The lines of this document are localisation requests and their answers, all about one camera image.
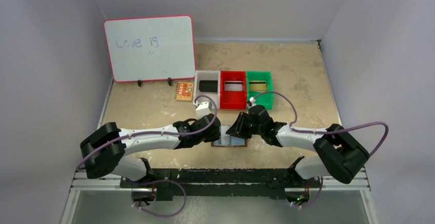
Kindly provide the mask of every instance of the white wall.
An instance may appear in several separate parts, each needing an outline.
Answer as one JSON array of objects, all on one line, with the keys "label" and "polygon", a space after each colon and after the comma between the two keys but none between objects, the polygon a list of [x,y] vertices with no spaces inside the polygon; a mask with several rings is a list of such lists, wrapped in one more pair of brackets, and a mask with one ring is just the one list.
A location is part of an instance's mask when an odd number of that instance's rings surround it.
[{"label": "white wall", "polygon": [[[367,163],[382,223],[433,223],[435,0],[345,0],[323,39],[344,125],[384,120]],[[355,132],[369,150],[381,129]]]},{"label": "white wall", "polygon": [[95,0],[0,0],[1,223],[59,223],[110,81]]},{"label": "white wall", "polygon": [[344,0],[97,0],[108,18],[191,14],[199,40],[316,40]]}]

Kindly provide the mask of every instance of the whiteboard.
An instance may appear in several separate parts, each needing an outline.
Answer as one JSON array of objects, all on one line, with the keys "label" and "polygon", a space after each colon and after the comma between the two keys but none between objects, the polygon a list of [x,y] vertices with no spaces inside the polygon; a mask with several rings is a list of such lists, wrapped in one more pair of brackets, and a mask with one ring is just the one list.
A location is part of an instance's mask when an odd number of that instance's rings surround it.
[{"label": "whiteboard", "polygon": [[109,19],[104,29],[116,82],[195,76],[189,15]]}]

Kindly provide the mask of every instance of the green bin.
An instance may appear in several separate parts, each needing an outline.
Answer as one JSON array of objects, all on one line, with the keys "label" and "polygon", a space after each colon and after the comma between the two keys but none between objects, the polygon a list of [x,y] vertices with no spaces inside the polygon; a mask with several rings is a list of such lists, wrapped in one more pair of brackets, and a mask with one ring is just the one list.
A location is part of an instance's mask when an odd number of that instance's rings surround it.
[{"label": "green bin", "polygon": [[[250,99],[250,97],[257,96],[261,93],[249,90],[249,81],[254,80],[266,82],[267,91],[273,91],[272,75],[270,74],[270,72],[246,71],[246,89],[248,94],[248,100]],[[270,110],[273,107],[273,96],[273,93],[263,94],[255,99],[255,103],[257,105],[262,105],[264,106],[264,108]]]}]

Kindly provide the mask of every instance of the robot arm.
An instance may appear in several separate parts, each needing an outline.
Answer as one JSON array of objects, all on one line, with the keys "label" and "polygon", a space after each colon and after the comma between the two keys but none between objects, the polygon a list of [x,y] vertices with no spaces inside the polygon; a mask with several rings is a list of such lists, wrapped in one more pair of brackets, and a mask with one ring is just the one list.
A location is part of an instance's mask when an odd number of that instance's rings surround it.
[{"label": "robot arm", "polygon": [[[152,178],[148,160],[127,155],[154,149],[191,148],[203,141],[218,140],[221,123],[217,117],[205,129],[214,118],[214,114],[210,114],[209,103],[201,103],[196,111],[199,119],[177,121],[157,129],[129,130],[119,129],[116,123],[103,125],[80,144],[83,158],[93,153],[85,161],[88,178],[100,178],[107,174],[119,175],[132,181],[145,177]],[[101,145],[114,139],[118,140],[98,150]]]},{"label": "robot arm", "polygon": [[260,135],[272,146],[298,147],[317,152],[318,156],[300,157],[290,167],[296,178],[332,176],[348,184],[369,159],[369,153],[349,133],[324,134],[343,129],[332,124],[329,128],[306,129],[290,127],[273,121],[261,105],[252,106],[247,113],[240,112],[227,134],[248,139]]}]

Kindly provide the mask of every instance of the purple cable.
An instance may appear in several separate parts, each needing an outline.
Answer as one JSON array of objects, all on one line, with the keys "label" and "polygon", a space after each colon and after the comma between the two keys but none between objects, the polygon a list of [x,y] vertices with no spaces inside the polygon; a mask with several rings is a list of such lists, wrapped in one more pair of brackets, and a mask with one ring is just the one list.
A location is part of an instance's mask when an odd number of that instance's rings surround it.
[{"label": "purple cable", "polygon": [[302,130],[302,129],[292,128],[291,126],[293,124],[295,124],[296,121],[298,121],[298,114],[296,112],[296,108],[294,107],[293,103],[286,96],[284,96],[283,94],[281,94],[279,92],[275,92],[275,91],[262,92],[262,93],[258,94],[257,96],[255,96],[254,98],[257,98],[258,96],[266,94],[266,93],[277,94],[277,95],[283,97],[284,99],[286,99],[287,102],[291,105],[291,107],[293,108],[293,112],[294,112],[294,121],[289,123],[289,127],[294,132],[308,133],[308,134],[326,134],[326,135],[332,135],[332,134],[339,134],[339,133],[347,133],[347,132],[350,132],[350,131],[358,130],[358,129],[361,129],[361,128],[367,128],[367,127],[371,127],[371,126],[375,126],[375,125],[383,125],[384,128],[385,128],[384,135],[382,135],[381,140],[379,140],[378,144],[369,153],[369,156],[373,156],[374,155],[374,153],[379,149],[379,147],[381,147],[382,143],[384,142],[384,140],[386,139],[386,137],[388,135],[389,127],[383,121],[373,121],[371,123],[366,123],[366,124],[362,124],[362,125],[359,125],[359,126],[355,126],[355,127],[351,127],[351,128],[345,128],[345,129],[341,129],[341,130],[337,130],[337,131],[330,131],[330,132],[326,132],[326,131],[316,131],[316,132],[314,132],[312,130]]},{"label": "purple cable", "polygon": [[310,199],[310,201],[308,201],[306,204],[302,205],[302,208],[305,208],[309,205],[311,205],[320,195],[320,192],[322,191],[323,188],[323,178],[320,177],[320,186],[319,186],[319,190],[316,192],[316,194],[314,195],[314,197],[312,199]]},{"label": "purple cable", "polygon": [[176,216],[176,215],[178,215],[184,209],[184,207],[186,206],[186,202],[187,202],[186,190],[184,190],[184,188],[180,185],[180,183],[178,183],[176,181],[173,181],[173,180],[169,180],[169,179],[161,179],[161,180],[151,181],[151,182],[147,182],[147,183],[139,183],[139,185],[147,186],[147,185],[152,185],[152,184],[161,183],[161,182],[170,182],[170,183],[173,183],[176,186],[178,186],[181,189],[181,191],[183,192],[184,202],[183,202],[183,205],[181,206],[181,208],[179,210],[177,210],[176,212],[174,212],[172,214],[167,214],[167,215],[154,213],[152,211],[144,209],[144,208],[138,206],[137,204],[135,204],[134,203],[134,198],[133,198],[133,192],[132,192],[131,193],[131,201],[133,202],[133,206],[135,206],[139,210],[142,210],[145,213],[148,213],[150,215],[157,216],[157,217],[172,217],[172,216]]},{"label": "purple cable", "polygon": [[[330,131],[330,132],[316,131],[315,133],[316,134],[332,135],[332,134],[338,134],[338,133],[346,133],[346,132],[350,132],[350,131],[353,131],[353,130],[358,130],[358,129],[361,129],[361,128],[367,128],[367,127],[371,127],[371,126],[375,126],[375,125],[383,125],[385,127],[385,132],[384,132],[384,135],[382,135],[381,140],[379,140],[378,144],[369,153],[369,156],[373,156],[374,153],[379,149],[379,147],[381,147],[382,143],[384,142],[385,138],[388,135],[389,127],[383,121],[373,121],[371,123],[366,123],[366,124],[362,124],[362,125],[351,127],[351,128],[340,129],[340,130],[337,130],[337,131]],[[296,129],[296,128],[292,128],[292,130],[295,131],[295,132],[298,132],[298,133],[313,133],[313,131],[310,131],[310,130],[300,130],[300,129]]]},{"label": "purple cable", "polygon": [[275,92],[275,91],[267,91],[267,92],[262,92],[262,93],[258,94],[257,96],[254,97],[254,99],[256,99],[257,97],[259,97],[259,96],[261,96],[263,94],[266,94],[266,93],[273,93],[273,94],[279,95],[283,99],[287,100],[287,102],[290,104],[291,108],[293,109],[293,113],[294,113],[294,121],[289,123],[290,127],[291,127],[291,125],[295,124],[296,121],[298,121],[298,113],[296,112],[296,108],[294,107],[293,103],[286,96],[284,96],[283,94],[281,94],[279,92]]},{"label": "purple cable", "polygon": [[[177,135],[177,136],[188,136],[188,135],[194,135],[194,134],[198,134],[201,133],[203,131],[205,131],[206,129],[208,129],[211,125],[213,125],[214,121],[216,120],[216,116],[218,115],[218,107],[216,106],[216,103],[209,97],[206,95],[198,95],[195,98],[195,101],[198,100],[198,98],[200,97],[205,97],[207,99],[209,99],[211,101],[211,103],[214,106],[214,116],[213,119],[211,119],[210,123],[208,125],[206,125],[205,127],[199,129],[198,131],[194,131],[194,132],[189,132],[189,133],[174,133],[174,132],[161,132],[161,131],[142,131],[142,132],[137,132],[137,133],[132,133],[131,137],[135,137],[135,136],[139,136],[139,135],[146,135],[146,134],[168,134],[168,135]],[[81,161],[80,163],[77,165],[76,169],[77,170],[83,170],[84,168],[80,168],[80,166],[82,164],[84,164],[87,160],[89,160],[89,158],[91,158],[91,156],[95,155],[97,152],[99,152],[100,150],[102,150],[103,148],[117,142],[123,139],[128,138],[128,135],[124,135],[124,136],[120,136],[118,138],[112,139],[108,142],[106,142],[105,144],[99,146],[98,148],[96,148],[95,150],[93,150],[91,153],[89,153],[88,155],[86,155]]]}]

